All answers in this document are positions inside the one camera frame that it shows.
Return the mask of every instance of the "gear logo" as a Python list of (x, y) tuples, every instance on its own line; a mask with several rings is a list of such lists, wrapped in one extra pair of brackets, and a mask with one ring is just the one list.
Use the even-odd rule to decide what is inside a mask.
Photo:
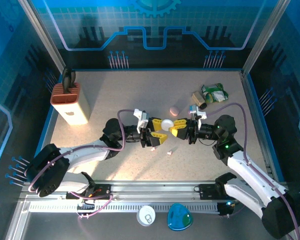
[(21, 13), (18, 0), (0, 0), (0, 13), (10, 25), (13, 25)]
[(131, 4), (139, 10), (140, 14), (145, 14), (147, 17), (152, 15), (154, 18), (158, 15), (163, 17), (164, 14), (170, 14), (170, 11), (175, 10), (176, 5), (180, 3), (180, 0), (131, 0)]

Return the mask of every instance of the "pink object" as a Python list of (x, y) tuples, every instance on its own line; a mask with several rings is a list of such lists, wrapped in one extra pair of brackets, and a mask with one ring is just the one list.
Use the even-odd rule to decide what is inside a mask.
[(172, 106), (170, 107), (170, 113), (172, 114), (172, 116), (178, 116), (179, 114), (179, 109), (176, 106)]

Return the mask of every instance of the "small box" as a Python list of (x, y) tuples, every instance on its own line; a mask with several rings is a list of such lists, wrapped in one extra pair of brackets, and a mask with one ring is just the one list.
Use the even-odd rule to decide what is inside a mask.
[(75, 87), (69, 88), (68, 94), (64, 94), (61, 83), (56, 84), (50, 103), (69, 125), (87, 124), (91, 114), (90, 106), (80, 84), (74, 84)]
[(201, 109), (205, 109), (207, 107), (205, 99), (201, 96), (200, 92), (195, 91), (192, 93), (192, 100), (195, 102), (195, 104)]

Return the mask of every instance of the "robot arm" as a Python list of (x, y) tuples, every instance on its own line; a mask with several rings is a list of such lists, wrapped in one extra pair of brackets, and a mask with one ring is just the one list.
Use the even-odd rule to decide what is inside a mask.
[[(237, 132), (234, 118), (222, 115), (214, 125), (210, 125), (204, 123), (206, 113), (199, 111), (195, 105), (190, 107), (189, 112), (191, 119), (174, 121), (174, 126), (169, 131), (177, 138), (188, 140), (189, 144), (195, 144), (198, 138), (215, 140), (216, 144), (212, 149), (216, 158), (238, 173), (248, 184), (241, 182), (232, 173), (226, 173), (215, 180), (217, 192), (246, 205), (261, 218), (267, 231), (277, 239), (295, 228), (279, 192), (288, 201), (296, 216), (297, 225), (300, 226), (300, 194), (288, 191), (271, 179), (248, 156), (245, 158), (244, 149), (234, 138)], [(92, 178), (84, 172), (74, 174), (68, 171), (83, 163), (103, 161), (116, 156), (119, 149), (123, 149), (120, 144), (123, 134), (126, 142), (140, 142), (143, 148), (158, 146), (168, 138), (167, 135), (156, 132), (161, 129), (161, 119), (149, 117), (138, 109), (134, 110), (133, 115), (138, 118), (137, 125), (124, 126), (123, 133), (118, 119), (112, 118), (106, 123), (102, 137), (95, 142), (69, 148), (57, 148), (54, 144), (45, 146), (24, 171), (27, 180), (33, 182), (36, 193), (45, 197), (56, 190), (77, 193), (83, 191), (82, 196), (90, 197), (96, 189), (99, 190)], [(108, 193), (109, 188), (105, 187), (102, 191)]]
[(102, 137), (94, 142), (75, 147), (45, 146), (24, 170), (38, 196), (45, 197), (54, 191), (90, 192), (87, 188), (95, 188), (91, 177), (85, 172), (70, 172), (79, 165), (115, 157), (123, 149), (123, 134), (125, 143), (140, 142), (143, 148), (159, 146), (168, 138), (156, 132), (161, 130), (161, 119), (149, 117), (138, 109), (130, 112), (138, 118), (137, 125), (120, 126), (119, 120), (112, 118), (107, 121)]
[(232, 173), (226, 173), (215, 180), (215, 187), (221, 195), (237, 199), (261, 218), (263, 226), (274, 238), (282, 238), (295, 229), (291, 214), (283, 201), (283, 196), (295, 215), (300, 226), (300, 194), (286, 189), (270, 178), (253, 160), (246, 155), (237, 143), (234, 134), (237, 132), (235, 120), (229, 115), (219, 117), (214, 125), (203, 124), (207, 118), (205, 112), (191, 106), (191, 119), (175, 121), (171, 133), (188, 139), (194, 144), (198, 138), (216, 140), (212, 147), (218, 160), (238, 173), (248, 184), (244, 184)]

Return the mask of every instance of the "blue lid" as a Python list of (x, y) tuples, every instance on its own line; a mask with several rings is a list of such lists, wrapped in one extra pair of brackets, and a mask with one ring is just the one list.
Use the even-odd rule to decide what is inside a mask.
[(167, 222), (168, 227), (173, 231), (182, 231), (191, 226), (194, 219), (189, 210), (180, 203), (171, 206)]

